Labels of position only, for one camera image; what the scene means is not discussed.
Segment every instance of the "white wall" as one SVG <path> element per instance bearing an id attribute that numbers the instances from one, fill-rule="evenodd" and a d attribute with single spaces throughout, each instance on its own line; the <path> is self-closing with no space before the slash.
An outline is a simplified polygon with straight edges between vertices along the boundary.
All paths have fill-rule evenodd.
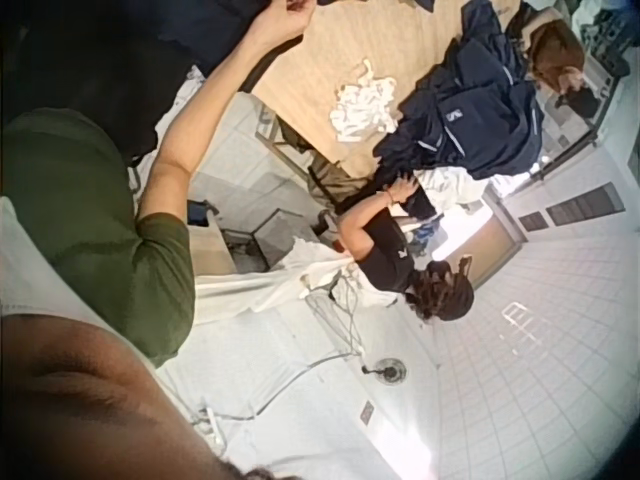
<path id="1" fill-rule="evenodd" d="M 591 478 L 638 414 L 637 292 L 637 235 L 530 243 L 439 322 L 440 478 Z"/>
<path id="2" fill-rule="evenodd" d="M 522 192 L 507 198 L 505 207 L 517 220 L 540 211 L 549 228 L 524 232 L 530 241 L 586 238 L 640 230 L 640 187 L 627 163 L 640 126 L 640 49 L 626 58 L 632 74 L 621 80 L 607 116 L 598 132 L 597 148 L 587 147 L 562 167 Z M 593 190 L 608 182 L 615 185 L 626 211 L 586 222 L 556 227 L 546 208 Z"/>

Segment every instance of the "hand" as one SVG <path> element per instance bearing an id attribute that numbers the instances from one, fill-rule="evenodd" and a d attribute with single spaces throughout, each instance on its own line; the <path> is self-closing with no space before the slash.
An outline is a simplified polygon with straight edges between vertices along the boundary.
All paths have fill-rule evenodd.
<path id="1" fill-rule="evenodd" d="M 301 35 L 309 25 L 316 0 L 271 0 L 247 32 L 247 44 L 261 56 Z"/>
<path id="2" fill-rule="evenodd" d="M 387 193 L 391 195 L 394 203 L 404 203 L 415 193 L 420 184 L 416 177 L 399 177 L 393 185 L 387 188 Z"/>

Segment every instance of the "person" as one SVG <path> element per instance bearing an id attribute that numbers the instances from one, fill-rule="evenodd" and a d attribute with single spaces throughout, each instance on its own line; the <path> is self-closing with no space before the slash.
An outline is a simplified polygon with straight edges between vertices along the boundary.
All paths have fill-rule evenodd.
<path id="1" fill-rule="evenodd" d="M 314 8 L 272 0 L 255 19 L 173 121 L 136 217 L 118 151 L 86 117 L 34 111 L 3 132 L 2 478 L 273 478 L 213 455 L 154 366 L 193 321 L 191 175 L 245 76 Z"/>
<path id="2" fill-rule="evenodd" d="M 457 320 L 473 305 L 471 258 L 464 257 L 456 273 L 446 261 L 431 261 L 426 270 L 416 270 L 406 237 L 389 211 L 417 188 L 415 178 L 400 177 L 358 202 L 339 219 L 340 241 L 375 288 L 404 294 L 423 321 L 434 316 Z"/>
<path id="3" fill-rule="evenodd" d="M 526 2 L 506 33 L 530 63 L 533 77 L 561 96 L 583 118 L 593 118 L 600 102 L 584 80 L 585 53 L 580 40 L 553 7 L 537 11 Z"/>

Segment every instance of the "wooden table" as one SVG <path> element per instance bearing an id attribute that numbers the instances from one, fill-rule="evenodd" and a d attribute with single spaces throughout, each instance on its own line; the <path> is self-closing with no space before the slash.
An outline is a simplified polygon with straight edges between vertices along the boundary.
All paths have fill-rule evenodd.
<path id="1" fill-rule="evenodd" d="M 438 0 L 430 14 L 411 0 L 344 1 L 319 7 L 301 45 L 278 57 L 253 94 L 331 162 L 352 177 L 373 173 L 372 149 L 383 134 L 340 143 L 329 121 L 337 90 L 355 83 L 371 61 L 374 75 L 397 81 L 393 109 L 417 80 L 442 61 L 462 33 L 461 7 L 468 0 Z M 504 26 L 520 0 L 492 0 Z"/>

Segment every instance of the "brown hair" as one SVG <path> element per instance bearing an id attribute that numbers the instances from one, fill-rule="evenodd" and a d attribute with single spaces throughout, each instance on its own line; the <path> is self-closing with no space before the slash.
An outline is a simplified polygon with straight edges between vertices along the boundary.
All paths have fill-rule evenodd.
<path id="1" fill-rule="evenodd" d="M 560 93 L 558 78 L 566 73 L 567 67 L 581 72 L 585 55 L 580 41 L 563 20 L 545 23 L 531 34 L 529 58 L 533 65 L 533 75 Z"/>
<path id="2" fill-rule="evenodd" d="M 415 272 L 411 285 L 413 293 L 405 298 L 416 315 L 427 321 L 431 317 L 450 321 L 464 317 L 473 305 L 474 292 L 469 282 L 471 257 L 463 257 L 458 272 L 453 275 L 453 285 L 445 281 L 432 281 L 427 272 Z"/>

